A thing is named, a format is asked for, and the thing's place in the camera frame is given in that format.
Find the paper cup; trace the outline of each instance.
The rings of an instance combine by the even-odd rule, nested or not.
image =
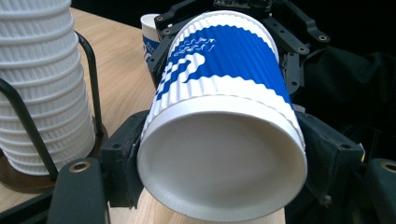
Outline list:
[[[137,168],[158,201],[209,221],[263,217],[298,194],[307,173],[304,138],[261,23],[215,11],[181,29]]]
[[[142,23],[144,59],[147,62],[154,50],[160,45],[154,18],[160,14],[146,14],[140,18]]]

